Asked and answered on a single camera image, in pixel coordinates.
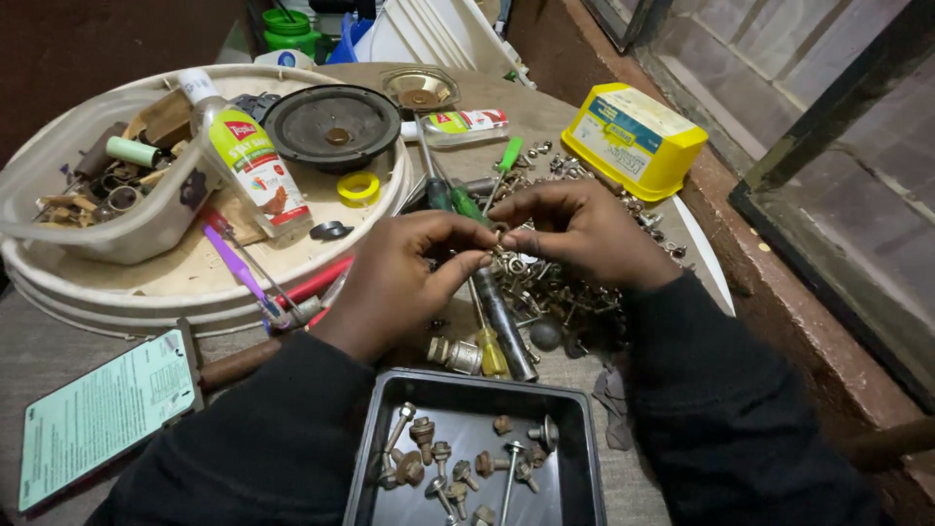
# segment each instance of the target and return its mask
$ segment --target yellow tape roll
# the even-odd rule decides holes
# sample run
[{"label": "yellow tape roll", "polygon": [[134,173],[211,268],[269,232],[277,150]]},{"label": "yellow tape roll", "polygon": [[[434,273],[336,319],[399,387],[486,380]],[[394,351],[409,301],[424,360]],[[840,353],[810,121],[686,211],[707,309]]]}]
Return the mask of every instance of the yellow tape roll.
[{"label": "yellow tape roll", "polygon": [[355,171],[338,180],[341,204],[348,208],[364,208],[380,198],[380,180],[368,171]]}]

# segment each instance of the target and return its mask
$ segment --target black sleeve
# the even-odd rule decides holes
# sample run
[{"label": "black sleeve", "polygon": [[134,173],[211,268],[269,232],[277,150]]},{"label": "black sleeve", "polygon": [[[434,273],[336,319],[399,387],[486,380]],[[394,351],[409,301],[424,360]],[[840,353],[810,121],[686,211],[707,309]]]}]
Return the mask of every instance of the black sleeve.
[{"label": "black sleeve", "polygon": [[694,274],[636,301],[628,320],[635,432],[674,524],[881,523],[792,367]]},{"label": "black sleeve", "polygon": [[249,380],[160,434],[89,524],[339,524],[374,372],[297,331]]}]

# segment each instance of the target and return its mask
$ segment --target black plastic tray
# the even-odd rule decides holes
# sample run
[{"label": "black plastic tray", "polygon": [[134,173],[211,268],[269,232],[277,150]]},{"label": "black plastic tray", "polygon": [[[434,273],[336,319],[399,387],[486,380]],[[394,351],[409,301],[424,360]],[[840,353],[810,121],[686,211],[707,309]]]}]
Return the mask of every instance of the black plastic tray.
[{"label": "black plastic tray", "polygon": [[[415,404],[416,417],[428,416],[435,422],[433,442],[445,441],[451,446],[452,456],[446,466],[449,479],[455,462],[471,462],[472,476],[481,490],[467,491],[468,519],[462,520],[462,524],[470,523],[470,516],[480,504],[489,506],[499,518],[507,485],[505,471],[494,472],[489,478],[477,475],[474,457],[486,449],[494,458],[507,458],[503,446],[512,440],[532,446],[534,442],[526,432],[537,428],[546,415],[558,425],[558,448],[541,469],[533,470],[539,494],[514,481],[507,523],[542,526],[607,523],[591,402],[584,392],[460,374],[392,369],[377,378],[370,399],[344,514],[346,526],[445,523],[441,503],[424,496],[428,481],[439,474],[436,463],[425,467],[425,479],[419,488],[404,485],[386,491],[377,484],[381,451],[399,419],[403,402]],[[511,417],[511,432],[497,436],[493,429],[497,415]],[[416,449],[409,436],[409,425],[396,448],[403,452]]]}]

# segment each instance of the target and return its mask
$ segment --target green cylinder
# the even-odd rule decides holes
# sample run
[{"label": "green cylinder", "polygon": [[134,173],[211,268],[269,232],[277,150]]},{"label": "green cylinder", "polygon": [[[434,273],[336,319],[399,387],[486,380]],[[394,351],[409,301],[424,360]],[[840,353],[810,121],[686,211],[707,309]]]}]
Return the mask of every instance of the green cylinder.
[{"label": "green cylinder", "polygon": [[119,137],[108,139],[107,152],[115,159],[148,168],[154,167],[159,158],[159,149],[155,146]]},{"label": "green cylinder", "polygon": [[315,41],[322,34],[311,28],[309,17],[299,11],[289,10],[295,22],[290,22],[282,9],[270,9],[263,13],[266,30],[263,37],[270,51],[299,50],[315,56]]}]

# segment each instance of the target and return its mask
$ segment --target speaker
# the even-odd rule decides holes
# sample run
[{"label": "speaker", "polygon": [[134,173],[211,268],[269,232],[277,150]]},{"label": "speaker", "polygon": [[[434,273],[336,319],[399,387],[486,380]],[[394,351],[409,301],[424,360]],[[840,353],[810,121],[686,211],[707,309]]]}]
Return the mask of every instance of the speaker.
[{"label": "speaker", "polygon": [[262,122],[280,157],[335,175],[362,169],[392,148],[401,125],[388,98],[349,84],[288,94]]}]

